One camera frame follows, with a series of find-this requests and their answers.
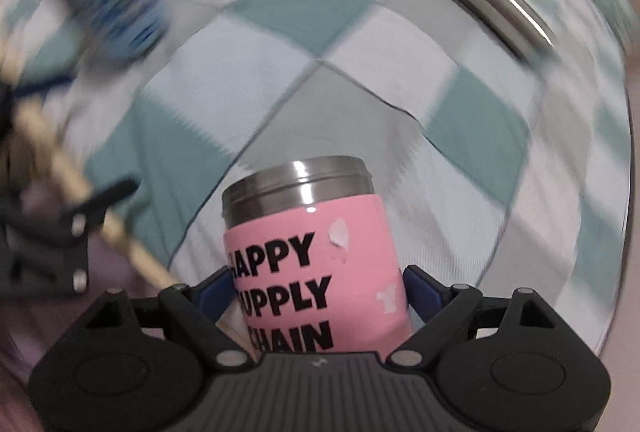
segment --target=wooden stick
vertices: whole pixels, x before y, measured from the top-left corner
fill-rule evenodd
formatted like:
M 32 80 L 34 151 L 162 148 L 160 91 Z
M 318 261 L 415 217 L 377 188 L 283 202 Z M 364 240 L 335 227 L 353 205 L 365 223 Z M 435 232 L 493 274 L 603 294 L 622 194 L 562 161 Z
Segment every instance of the wooden stick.
M 38 171 L 53 179 L 67 202 L 81 203 L 91 196 L 91 184 L 71 156 L 62 149 L 54 130 L 42 115 L 42 103 L 39 100 L 23 100 L 17 105 L 14 129 L 31 142 Z M 123 221 L 111 211 L 107 212 L 104 219 L 102 237 L 109 245 L 129 257 L 133 268 L 149 284 L 164 289 L 178 283 L 140 242 L 127 234 Z M 254 354 L 252 346 L 229 325 L 225 322 L 218 322 L 217 325 L 245 351 Z

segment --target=silver screw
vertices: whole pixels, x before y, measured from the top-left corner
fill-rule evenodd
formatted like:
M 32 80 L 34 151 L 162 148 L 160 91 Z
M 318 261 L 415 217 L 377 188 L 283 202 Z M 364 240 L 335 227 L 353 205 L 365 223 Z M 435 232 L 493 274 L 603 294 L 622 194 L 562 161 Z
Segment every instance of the silver screw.
M 236 351 L 229 349 L 228 351 L 219 352 L 216 355 L 216 361 L 223 367 L 240 367 L 244 365 L 249 356 L 244 351 Z
M 74 215 L 74 218 L 71 221 L 71 235 L 74 237 L 82 237 L 85 228 L 86 215 L 84 213 L 77 213 Z
M 391 361 L 399 367 L 415 367 L 422 361 L 422 355 L 418 351 L 401 349 L 391 355 Z
M 84 293 L 86 291 L 86 284 L 88 278 L 84 269 L 76 269 L 73 275 L 74 291 L 76 293 Z

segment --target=metal lid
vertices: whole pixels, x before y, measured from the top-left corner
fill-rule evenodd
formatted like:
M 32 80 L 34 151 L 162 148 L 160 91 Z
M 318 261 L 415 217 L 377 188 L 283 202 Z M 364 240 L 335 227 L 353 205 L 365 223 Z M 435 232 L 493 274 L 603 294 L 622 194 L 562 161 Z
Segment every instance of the metal lid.
M 371 174 L 356 157 L 291 161 L 245 177 L 222 193 L 222 215 L 231 228 L 265 215 L 323 201 L 374 193 Z

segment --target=checkered blanket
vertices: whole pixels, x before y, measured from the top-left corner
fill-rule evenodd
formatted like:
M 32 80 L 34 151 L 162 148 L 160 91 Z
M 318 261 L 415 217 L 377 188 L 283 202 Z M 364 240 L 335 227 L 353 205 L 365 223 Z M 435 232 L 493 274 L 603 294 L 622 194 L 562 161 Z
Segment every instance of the checkered blanket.
M 97 186 L 142 179 L 118 212 L 186 282 L 226 262 L 224 188 L 354 155 L 403 266 L 487 295 L 533 287 L 598 350 L 629 199 L 623 36 L 594 0 L 526 1 L 557 40 L 535 65 L 452 0 L 166 0 L 148 58 L 81 68 L 46 113 Z M 72 29 L 55 27 L 49 61 Z

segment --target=gray square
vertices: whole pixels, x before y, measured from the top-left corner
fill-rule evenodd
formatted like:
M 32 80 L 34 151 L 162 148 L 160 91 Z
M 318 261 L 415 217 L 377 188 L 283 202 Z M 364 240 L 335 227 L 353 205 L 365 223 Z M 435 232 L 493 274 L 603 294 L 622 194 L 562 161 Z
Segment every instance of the gray square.
M 477 24 L 453 0 L 390 0 L 386 7 L 427 33 L 453 59 Z
M 559 90 L 548 89 L 542 100 L 536 132 L 562 156 L 578 184 L 584 184 L 591 129 Z
M 376 193 L 390 191 L 415 142 L 420 124 L 336 71 L 320 66 L 283 105 L 241 155 L 253 170 L 318 156 L 363 159 Z
M 571 274 L 560 263 L 512 217 L 478 288 L 485 296 L 510 298 L 517 288 L 530 287 L 553 305 Z

